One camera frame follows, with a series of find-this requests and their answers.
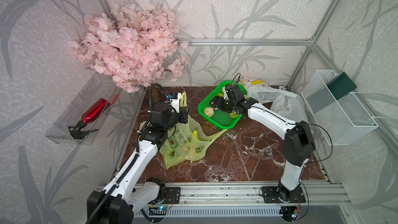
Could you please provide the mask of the green avocado print plastic bag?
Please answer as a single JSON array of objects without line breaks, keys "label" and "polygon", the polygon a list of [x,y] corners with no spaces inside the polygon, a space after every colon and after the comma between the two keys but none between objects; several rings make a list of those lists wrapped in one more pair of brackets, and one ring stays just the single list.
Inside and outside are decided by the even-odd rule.
[{"label": "green avocado print plastic bag", "polygon": [[[166,93],[164,98],[158,102],[170,103]],[[226,130],[222,130],[211,136],[203,133],[202,128],[190,115],[188,123],[179,123],[168,131],[157,131],[151,128],[150,111],[158,102],[153,101],[152,91],[148,97],[148,121],[138,131],[134,155],[138,158],[138,164],[145,168],[149,162],[160,153],[167,169],[176,166],[184,161],[201,160],[206,155],[208,147]],[[180,108],[188,106],[187,94],[182,93]]]}]

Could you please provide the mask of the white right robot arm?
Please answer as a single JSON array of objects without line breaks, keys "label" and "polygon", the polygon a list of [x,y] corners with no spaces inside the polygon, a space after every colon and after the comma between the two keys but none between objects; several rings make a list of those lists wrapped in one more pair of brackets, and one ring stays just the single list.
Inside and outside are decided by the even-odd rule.
[{"label": "white right robot arm", "polygon": [[227,98],[216,96],[210,105],[228,114],[235,113],[261,123],[284,141],[284,173],[278,182],[278,198],[289,203],[300,194],[301,176],[315,150],[309,124],[294,122],[267,109],[258,100],[245,97],[237,84],[226,86]]}]

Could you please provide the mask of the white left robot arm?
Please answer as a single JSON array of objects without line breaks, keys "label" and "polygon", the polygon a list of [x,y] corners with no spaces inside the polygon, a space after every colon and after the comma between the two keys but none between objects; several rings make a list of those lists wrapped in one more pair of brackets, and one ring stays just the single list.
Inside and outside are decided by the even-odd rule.
[{"label": "white left robot arm", "polygon": [[149,110],[149,119],[138,132],[136,149],[122,169],[102,191],[93,191],[87,200],[88,224],[130,224],[134,216],[150,202],[162,200],[165,185],[151,180],[135,186],[149,162],[177,124],[188,123],[188,106],[174,108],[176,100],[156,103]]}]

